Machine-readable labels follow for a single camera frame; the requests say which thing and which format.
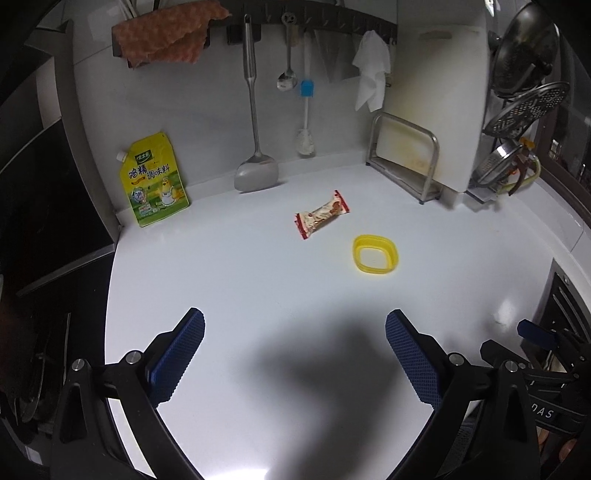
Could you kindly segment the blue white bottle brush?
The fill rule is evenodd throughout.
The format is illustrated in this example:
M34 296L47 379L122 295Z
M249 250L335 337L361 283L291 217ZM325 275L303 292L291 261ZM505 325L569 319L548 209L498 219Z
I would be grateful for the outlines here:
M310 128L310 104L314 97L315 84L311 79L311 35L307 31L303 34L303 44L304 79L301 80L301 98L304 99L304 119L297 132L297 153L301 157L312 157L315 155L315 143Z

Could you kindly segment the yellow seasoning pouch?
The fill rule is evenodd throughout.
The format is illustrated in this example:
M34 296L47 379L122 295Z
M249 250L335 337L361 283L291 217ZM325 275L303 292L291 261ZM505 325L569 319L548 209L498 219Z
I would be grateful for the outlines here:
M143 228L187 208L173 147L158 132L135 141L116 156L119 177L137 224Z

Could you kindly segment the red snack bar wrapper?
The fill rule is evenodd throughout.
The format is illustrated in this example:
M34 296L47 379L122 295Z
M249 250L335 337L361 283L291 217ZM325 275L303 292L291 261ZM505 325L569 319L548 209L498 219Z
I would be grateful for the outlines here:
M298 212L294 215L294 225L301 238L307 240L319 228L332 222L336 217L349 213L349 205L338 190L332 193L327 203L312 211Z

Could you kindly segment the white hanging cloth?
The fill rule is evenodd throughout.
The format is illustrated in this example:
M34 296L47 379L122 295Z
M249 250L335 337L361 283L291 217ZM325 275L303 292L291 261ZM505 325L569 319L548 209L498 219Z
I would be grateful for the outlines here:
M363 34L353 66L359 69L360 82L356 95L356 111L367 105L370 112L383 108L386 77L391 73L391 49L380 35L370 30Z

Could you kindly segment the small steel ladle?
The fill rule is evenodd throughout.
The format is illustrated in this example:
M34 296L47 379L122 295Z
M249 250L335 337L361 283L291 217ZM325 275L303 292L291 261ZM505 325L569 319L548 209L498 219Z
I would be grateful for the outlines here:
M297 86L297 75L291 66L291 48L293 48L293 28L297 26L297 18L294 13L285 12L281 16L281 22L286 29L286 45L287 45L287 65L283 73L277 78L276 88L280 92L287 92L293 90Z

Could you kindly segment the orange dish cloth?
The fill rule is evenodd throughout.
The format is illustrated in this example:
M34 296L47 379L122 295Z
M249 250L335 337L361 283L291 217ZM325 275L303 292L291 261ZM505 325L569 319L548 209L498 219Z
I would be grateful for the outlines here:
M150 63L197 62L211 21L231 16L219 1L195 1L158 9L116 24L114 46L130 68Z

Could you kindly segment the white cutting board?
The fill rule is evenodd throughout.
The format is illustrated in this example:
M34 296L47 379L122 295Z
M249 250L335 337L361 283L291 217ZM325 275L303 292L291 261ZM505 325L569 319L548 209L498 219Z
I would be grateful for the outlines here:
M383 110L431 131L434 181L467 189L481 137L489 48L482 25L401 26Z

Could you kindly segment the black kitchen sink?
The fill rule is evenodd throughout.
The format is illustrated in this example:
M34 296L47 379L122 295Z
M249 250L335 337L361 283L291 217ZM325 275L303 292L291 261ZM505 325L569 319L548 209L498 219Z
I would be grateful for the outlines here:
M553 260L533 322L561 333L566 352L590 363L590 309L564 269Z

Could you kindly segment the steel spatula turner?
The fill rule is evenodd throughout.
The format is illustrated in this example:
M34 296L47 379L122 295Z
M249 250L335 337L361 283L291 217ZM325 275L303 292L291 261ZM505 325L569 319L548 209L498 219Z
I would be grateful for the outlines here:
M263 154L259 141L259 122L256 112L256 51L252 33L252 16L243 19L243 77L249 89L250 120L252 120L253 154L238 166L235 189L240 193L256 192L276 186L279 182L279 164Z

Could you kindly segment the steel cutting board rack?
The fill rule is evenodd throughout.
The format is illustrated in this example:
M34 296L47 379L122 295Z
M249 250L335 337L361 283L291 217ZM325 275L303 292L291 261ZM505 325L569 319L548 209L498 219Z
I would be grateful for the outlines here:
M388 155L380 155L378 144L382 123L394 123L403 127L410 139L399 138L400 145ZM443 185L435 180L440 156L440 142L430 130L388 112L375 115L370 126L370 141L365 163L385 175L401 187L421 205L438 200L443 193Z

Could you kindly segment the black range hood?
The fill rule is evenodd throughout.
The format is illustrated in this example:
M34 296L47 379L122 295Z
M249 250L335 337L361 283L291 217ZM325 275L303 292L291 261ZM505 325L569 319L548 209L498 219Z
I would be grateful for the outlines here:
M23 294L113 251L120 225L84 129L73 23L1 65L1 279Z

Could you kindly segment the black wall utensil rail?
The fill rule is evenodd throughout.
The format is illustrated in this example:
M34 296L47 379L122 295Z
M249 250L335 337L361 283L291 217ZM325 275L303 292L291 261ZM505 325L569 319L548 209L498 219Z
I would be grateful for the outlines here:
M252 23L256 25L280 24L281 16L285 12L294 13L297 25L309 30L325 30L348 35L363 35L370 30L376 31L389 45L398 41L398 26L388 20L318 1L220 1L230 12L231 16L223 21L211 21L207 30L230 25L242 25L245 14L252 16ZM114 46L112 38L112 52L116 58L120 57L119 48Z

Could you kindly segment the perforated steel steamer plate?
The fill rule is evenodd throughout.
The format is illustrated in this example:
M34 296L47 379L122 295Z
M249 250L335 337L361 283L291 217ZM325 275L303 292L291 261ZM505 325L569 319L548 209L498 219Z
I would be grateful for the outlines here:
M492 118L483 133L494 138L518 139L534 122L556 109L569 92L570 84L564 81L534 88Z

